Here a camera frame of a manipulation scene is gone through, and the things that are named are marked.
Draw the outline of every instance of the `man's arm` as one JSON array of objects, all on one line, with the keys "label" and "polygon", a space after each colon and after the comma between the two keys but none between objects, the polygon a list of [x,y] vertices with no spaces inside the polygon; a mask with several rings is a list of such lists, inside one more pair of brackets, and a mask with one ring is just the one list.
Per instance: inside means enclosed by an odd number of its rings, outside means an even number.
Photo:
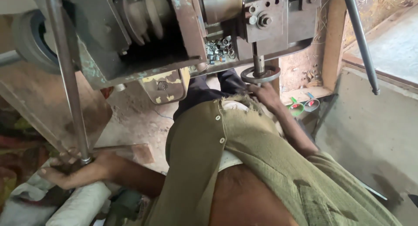
[{"label": "man's arm", "polygon": [[[60,166],[62,164],[62,161],[58,159],[51,161],[51,166]],[[108,180],[120,186],[136,190],[150,198],[161,194],[165,181],[165,175],[106,151],[99,152],[97,158],[92,163],[69,175],[52,167],[42,168],[38,171],[38,174],[63,189],[71,189],[101,180]]]},{"label": "man's arm", "polygon": [[279,95],[270,83],[263,83],[261,87],[250,84],[248,90],[257,96],[258,100],[273,113],[285,132],[290,145],[303,157],[318,152],[318,148],[306,136],[305,132],[290,114],[288,108],[282,104]]}]

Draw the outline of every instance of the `metal washer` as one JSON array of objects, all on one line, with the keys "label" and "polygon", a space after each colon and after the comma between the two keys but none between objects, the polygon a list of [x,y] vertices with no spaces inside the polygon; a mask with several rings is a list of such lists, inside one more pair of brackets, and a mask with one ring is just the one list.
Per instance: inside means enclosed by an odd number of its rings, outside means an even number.
[{"label": "metal washer", "polygon": [[272,81],[280,76],[280,68],[275,66],[265,66],[265,73],[259,77],[255,78],[253,76],[254,67],[247,68],[241,73],[241,79],[246,83],[251,84],[261,84],[264,82]]}]

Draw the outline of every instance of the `pile of metal rings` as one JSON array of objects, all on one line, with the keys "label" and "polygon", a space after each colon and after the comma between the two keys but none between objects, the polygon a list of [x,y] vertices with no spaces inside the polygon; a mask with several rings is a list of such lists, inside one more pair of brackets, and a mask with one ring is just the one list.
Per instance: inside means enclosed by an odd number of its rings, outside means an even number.
[{"label": "pile of metal rings", "polygon": [[230,59],[235,59],[237,57],[234,52],[231,37],[207,42],[206,53],[209,63],[211,65],[214,65],[215,61],[226,62],[227,56]]}]

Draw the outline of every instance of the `leg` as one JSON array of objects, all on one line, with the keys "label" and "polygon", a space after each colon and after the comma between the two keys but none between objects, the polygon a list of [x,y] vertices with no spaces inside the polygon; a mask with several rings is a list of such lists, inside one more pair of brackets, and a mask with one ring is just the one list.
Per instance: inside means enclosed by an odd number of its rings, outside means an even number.
[{"label": "leg", "polygon": [[179,102],[179,108],[173,115],[175,121],[183,112],[200,103],[225,97],[219,90],[210,89],[206,84],[206,75],[190,79],[187,96]]},{"label": "leg", "polygon": [[221,91],[224,93],[235,95],[242,94],[247,90],[247,85],[233,68],[218,73],[218,80],[221,84]]}]

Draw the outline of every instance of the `olive green shirt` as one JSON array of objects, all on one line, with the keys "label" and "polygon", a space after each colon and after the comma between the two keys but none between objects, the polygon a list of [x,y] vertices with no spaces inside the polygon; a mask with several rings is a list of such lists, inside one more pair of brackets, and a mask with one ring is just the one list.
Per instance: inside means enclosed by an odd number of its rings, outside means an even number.
[{"label": "olive green shirt", "polygon": [[170,169],[142,225],[207,226],[224,148],[270,187],[300,226],[400,225],[329,154],[305,159],[257,104],[248,98],[232,99],[250,111],[223,110],[222,101],[214,100],[175,121],[166,143]]}]

